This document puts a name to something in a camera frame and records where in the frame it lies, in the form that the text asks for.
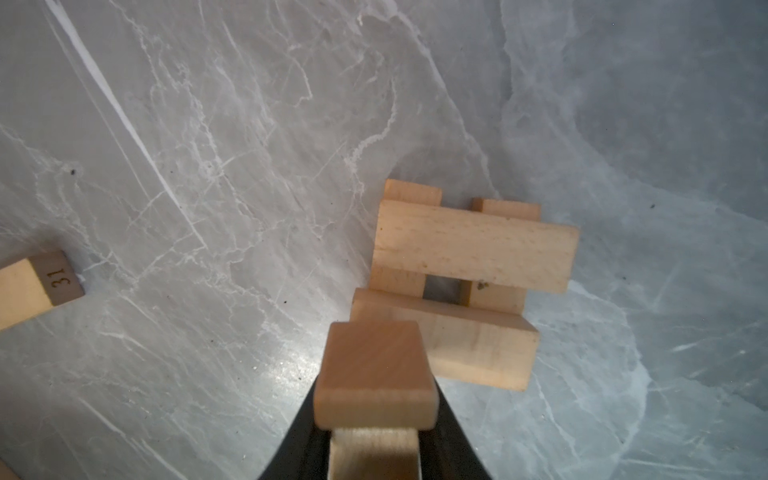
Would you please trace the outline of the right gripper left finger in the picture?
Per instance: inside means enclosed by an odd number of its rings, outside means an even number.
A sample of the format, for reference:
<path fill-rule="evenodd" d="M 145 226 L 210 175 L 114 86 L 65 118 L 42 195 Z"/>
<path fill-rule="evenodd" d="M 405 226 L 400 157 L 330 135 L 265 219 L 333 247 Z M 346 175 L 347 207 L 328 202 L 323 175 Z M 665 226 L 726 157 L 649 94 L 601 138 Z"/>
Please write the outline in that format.
<path fill-rule="evenodd" d="M 311 385 L 285 438 L 259 480 L 327 480 L 331 432 L 315 422 L 313 398 L 317 381 Z"/>

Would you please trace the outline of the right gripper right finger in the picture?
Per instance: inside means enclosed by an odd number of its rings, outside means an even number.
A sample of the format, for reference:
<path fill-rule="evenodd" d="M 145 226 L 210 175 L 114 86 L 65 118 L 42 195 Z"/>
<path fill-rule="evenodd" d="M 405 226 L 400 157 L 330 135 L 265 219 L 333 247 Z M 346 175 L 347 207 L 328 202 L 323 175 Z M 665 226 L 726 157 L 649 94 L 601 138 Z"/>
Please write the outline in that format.
<path fill-rule="evenodd" d="M 433 429 L 419 431 L 421 478 L 424 480 L 491 480 L 469 443 L 440 388 L 437 421 Z"/>

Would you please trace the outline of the wood arch block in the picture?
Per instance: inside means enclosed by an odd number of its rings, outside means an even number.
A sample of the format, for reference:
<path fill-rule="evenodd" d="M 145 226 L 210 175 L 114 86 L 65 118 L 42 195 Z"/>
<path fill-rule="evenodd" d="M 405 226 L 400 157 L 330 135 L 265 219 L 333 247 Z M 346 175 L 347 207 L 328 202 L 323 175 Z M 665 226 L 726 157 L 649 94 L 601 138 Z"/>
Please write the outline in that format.
<path fill-rule="evenodd" d="M 418 479 L 418 434 L 437 421 L 439 396 L 413 321 L 330 326 L 313 395 L 330 432 L 331 479 Z"/>

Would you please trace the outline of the wood block angled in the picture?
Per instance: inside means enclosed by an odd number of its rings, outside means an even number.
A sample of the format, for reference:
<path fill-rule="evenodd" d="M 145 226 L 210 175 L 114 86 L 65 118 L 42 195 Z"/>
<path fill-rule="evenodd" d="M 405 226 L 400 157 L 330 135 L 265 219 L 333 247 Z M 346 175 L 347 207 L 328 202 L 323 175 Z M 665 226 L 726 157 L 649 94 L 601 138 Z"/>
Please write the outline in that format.
<path fill-rule="evenodd" d="M 373 262 L 397 270 L 563 293 L 579 241 L 568 225 L 380 202 Z"/>

